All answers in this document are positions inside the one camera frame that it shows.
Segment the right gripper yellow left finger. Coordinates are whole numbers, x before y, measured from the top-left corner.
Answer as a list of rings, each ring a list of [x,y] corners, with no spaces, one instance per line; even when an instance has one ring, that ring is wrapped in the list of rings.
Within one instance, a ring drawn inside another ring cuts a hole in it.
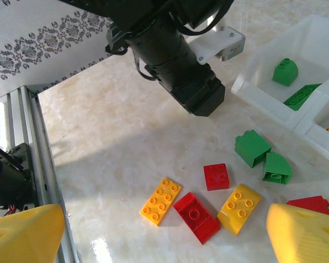
[[[54,262],[64,229],[58,204],[1,217],[0,262]]]

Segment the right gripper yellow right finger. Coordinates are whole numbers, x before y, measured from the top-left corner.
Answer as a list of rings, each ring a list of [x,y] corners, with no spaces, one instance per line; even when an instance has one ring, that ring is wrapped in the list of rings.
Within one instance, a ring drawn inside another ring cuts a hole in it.
[[[278,262],[329,262],[329,215],[275,203],[266,229]]]

